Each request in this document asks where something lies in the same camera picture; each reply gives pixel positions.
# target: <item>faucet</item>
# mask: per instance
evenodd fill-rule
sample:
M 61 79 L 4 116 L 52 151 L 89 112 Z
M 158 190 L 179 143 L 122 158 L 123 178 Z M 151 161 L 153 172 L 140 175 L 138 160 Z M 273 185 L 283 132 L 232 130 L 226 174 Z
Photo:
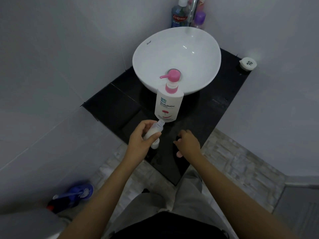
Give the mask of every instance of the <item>faucet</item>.
M 192 5 L 190 6 L 189 14 L 188 14 L 188 19 L 187 19 L 187 27 L 190 26 L 191 22 L 194 20 L 194 16 L 197 10 L 197 5 L 198 5 L 199 0 L 193 0 Z

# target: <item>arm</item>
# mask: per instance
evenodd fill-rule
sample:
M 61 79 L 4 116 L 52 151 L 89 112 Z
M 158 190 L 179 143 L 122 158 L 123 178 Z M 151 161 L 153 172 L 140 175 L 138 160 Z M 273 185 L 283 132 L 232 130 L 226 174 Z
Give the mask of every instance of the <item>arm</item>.
M 297 238 L 201 154 L 200 144 L 191 131 L 182 130 L 180 136 L 174 144 L 200 174 L 239 238 Z
M 130 136 L 129 145 L 122 162 L 58 239 L 101 238 L 127 180 L 145 158 L 151 144 L 161 135 L 158 132 L 146 141 L 142 139 L 142 134 L 147 132 L 155 122 L 146 120 L 137 126 Z

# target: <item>sink basin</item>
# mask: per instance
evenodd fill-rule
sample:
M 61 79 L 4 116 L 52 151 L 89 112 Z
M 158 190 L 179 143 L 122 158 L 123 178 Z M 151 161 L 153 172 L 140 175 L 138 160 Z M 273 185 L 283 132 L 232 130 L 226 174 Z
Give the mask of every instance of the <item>sink basin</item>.
M 207 32 L 192 27 L 163 30 L 142 42 L 133 55 L 133 68 L 152 92 L 166 84 L 160 76 L 170 69 L 181 72 L 179 89 L 185 95 L 207 86 L 217 75 L 221 54 L 217 41 Z

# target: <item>black countertop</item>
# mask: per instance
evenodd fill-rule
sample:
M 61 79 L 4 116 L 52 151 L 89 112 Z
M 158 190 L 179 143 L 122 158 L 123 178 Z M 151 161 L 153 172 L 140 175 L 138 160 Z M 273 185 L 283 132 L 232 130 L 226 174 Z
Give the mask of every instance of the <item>black countertop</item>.
M 145 160 L 172 184 L 178 184 L 189 166 L 184 158 L 176 157 L 173 141 L 181 129 L 189 129 L 204 145 L 250 73 L 239 67 L 239 60 L 221 49 L 217 76 L 202 90 L 183 98 L 177 120 L 164 125 L 158 149 L 149 150 Z M 128 143 L 141 120 L 157 120 L 155 100 L 156 94 L 139 81 L 131 67 L 83 106 Z

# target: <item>forearm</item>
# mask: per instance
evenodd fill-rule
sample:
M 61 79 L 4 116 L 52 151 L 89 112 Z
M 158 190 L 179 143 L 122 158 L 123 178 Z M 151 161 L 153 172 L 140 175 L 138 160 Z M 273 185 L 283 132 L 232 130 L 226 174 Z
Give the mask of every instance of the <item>forearm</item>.
M 63 231 L 59 239 L 101 238 L 124 186 L 135 167 L 124 159 L 98 193 L 92 197 L 80 214 Z
M 239 238 L 297 238 L 203 155 L 190 159 Z

